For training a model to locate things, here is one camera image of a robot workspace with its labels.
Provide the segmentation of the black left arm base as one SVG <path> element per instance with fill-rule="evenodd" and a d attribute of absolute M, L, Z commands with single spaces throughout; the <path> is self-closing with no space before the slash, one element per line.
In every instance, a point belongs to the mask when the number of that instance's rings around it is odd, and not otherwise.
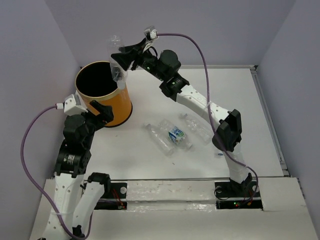
<path fill-rule="evenodd" d="M 124 211 L 127 209 L 128 184 L 112 181 L 110 191 L 105 192 L 98 200 L 95 210 Z"/>

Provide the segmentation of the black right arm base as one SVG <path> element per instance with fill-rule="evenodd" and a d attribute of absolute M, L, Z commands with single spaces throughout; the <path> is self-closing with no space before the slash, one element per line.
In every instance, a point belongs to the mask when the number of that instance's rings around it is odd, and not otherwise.
<path fill-rule="evenodd" d="M 251 174 L 242 183 L 231 179 L 214 183 L 215 206 L 218 210 L 263 209 L 257 181 Z"/>

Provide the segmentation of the clear bottle with printed label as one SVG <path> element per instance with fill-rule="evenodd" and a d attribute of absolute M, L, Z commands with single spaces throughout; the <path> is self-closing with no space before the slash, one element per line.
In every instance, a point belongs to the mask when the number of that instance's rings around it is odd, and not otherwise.
<path fill-rule="evenodd" d="M 189 150 L 193 146 L 188 135 L 171 121 L 163 119 L 159 127 L 177 147 Z"/>

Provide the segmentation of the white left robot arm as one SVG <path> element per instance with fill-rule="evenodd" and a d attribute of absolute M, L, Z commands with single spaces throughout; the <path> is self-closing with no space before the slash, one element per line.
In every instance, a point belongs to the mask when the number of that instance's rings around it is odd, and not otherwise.
<path fill-rule="evenodd" d="M 63 141 L 54 166 L 54 196 L 44 196 L 51 205 L 43 240 L 85 240 L 89 236 L 92 213 L 100 198 L 110 194 L 109 174 L 94 172 L 87 179 L 85 173 L 91 158 L 95 133 L 114 119 L 113 109 L 93 100 L 93 114 L 67 98 L 62 104 L 67 115 Z"/>

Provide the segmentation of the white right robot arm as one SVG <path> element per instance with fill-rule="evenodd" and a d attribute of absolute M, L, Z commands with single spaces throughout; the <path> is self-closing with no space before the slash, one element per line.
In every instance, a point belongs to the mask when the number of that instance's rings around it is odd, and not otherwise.
<path fill-rule="evenodd" d="M 213 145 L 223 152 L 230 179 L 230 190 L 242 196 L 249 189 L 252 175 L 239 150 L 242 140 L 242 120 L 238 110 L 222 108 L 199 93 L 188 80 L 179 74 L 181 63 L 172 50 L 163 50 L 160 55 L 151 53 L 153 41 L 144 38 L 141 42 L 122 46 L 111 58 L 125 71 L 140 67 L 161 81 L 159 88 L 172 99 L 196 113 L 213 127 Z"/>

